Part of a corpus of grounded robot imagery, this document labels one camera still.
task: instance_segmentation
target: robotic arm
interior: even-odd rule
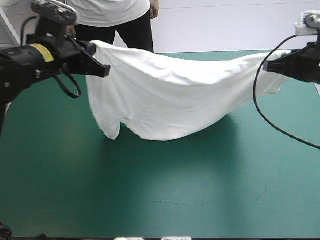
[[[303,12],[295,28],[296,36],[317,35],[317,42],[309,42],[303,49],[267,61],[263,70],[306,83],[320,84],[320,11]]]
[[[77,23],[73,8],[55,0],[32,0],[31,8],[40,19],[35,34],[27,36],[27,45],[0,50],[0,105],[12,102],[23,90],[50,77],[66,94],[77,98],[81,90],[71,74],[109,75],[110,66],[92,57],[96,52],[94,44],[65,35],[66,26]],[[78,95],[63,86],[60,74],[70,78]]]

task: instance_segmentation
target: person's hand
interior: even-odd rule
[[[150,0],[150,17],[151,19],[155,19],[159,15],[159,0]]]
[[[75,28],[74,25],[68,25],[68,26],[66,26],[65,32],[66,32],[67,34],[70,34],[70,35],[75,36],[75,35],[76,35],[76,28]]]

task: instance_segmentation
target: white cloth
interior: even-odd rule
[[[116,139],[121,122],[145,140],[185,137],[253,99],[267,53],[230,61],[190,61],[101,41],[95,58],[111,65],[106,78],[87,76],[90,107],[100,129]],[[275,59],[287,50],[274,53]],[[274,94],[289,78],[261,71],[257,96]]]
[[[67,0],[79,13],[78,24],[112,27],[136,20],[150,9],[149,0]]]

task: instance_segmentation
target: yellow label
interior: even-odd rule
[[[37,49],[41,53],[41,55],[43,56],[46,63],[51,63],[55,60],[54,56],[51,54],[51,52],[45,46],[37,44],[37,43],[30,44],[29,46]]]

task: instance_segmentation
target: white robot part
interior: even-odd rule
[[[320,11],[310,10],[304,11],[298,18],[298,22],[295,23],[295,30],[297,36],[312,36],[318,35],[318,30],[316,28],[310,28],[306,25],[306,17],[308,15],[313,15],[314,21],[320,22]]]

